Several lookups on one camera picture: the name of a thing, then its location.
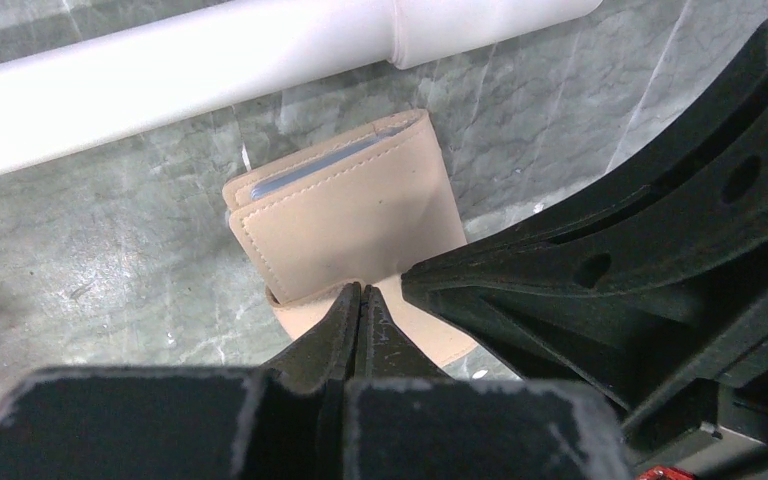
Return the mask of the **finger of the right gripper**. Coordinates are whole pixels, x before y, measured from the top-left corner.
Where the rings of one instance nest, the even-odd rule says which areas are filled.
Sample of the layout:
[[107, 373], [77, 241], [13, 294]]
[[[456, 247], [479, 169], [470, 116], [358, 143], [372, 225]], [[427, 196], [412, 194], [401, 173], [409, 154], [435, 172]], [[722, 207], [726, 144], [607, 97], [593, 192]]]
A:
[[768, 397], [768, 19], [608, 175], [411, 268], [404, 297], [631, 430], [708, 380]]

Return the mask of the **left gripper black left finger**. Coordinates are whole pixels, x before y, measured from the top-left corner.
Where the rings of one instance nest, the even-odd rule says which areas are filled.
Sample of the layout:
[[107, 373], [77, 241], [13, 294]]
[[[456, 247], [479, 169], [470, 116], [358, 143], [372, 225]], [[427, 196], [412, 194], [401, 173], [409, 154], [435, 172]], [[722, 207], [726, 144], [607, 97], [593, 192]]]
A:
[[362, 289], [260, 367], [58, 366], [0, 404], [0, 479], [338, 479]]

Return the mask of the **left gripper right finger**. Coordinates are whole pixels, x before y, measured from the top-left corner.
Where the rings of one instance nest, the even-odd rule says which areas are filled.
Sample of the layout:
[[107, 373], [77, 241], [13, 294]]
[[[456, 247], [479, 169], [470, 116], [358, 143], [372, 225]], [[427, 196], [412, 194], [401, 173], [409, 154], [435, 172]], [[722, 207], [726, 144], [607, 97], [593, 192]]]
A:
[[618, 421], [565, 380], [369, 377], [345, 390], [348, 479], [629, 479]]

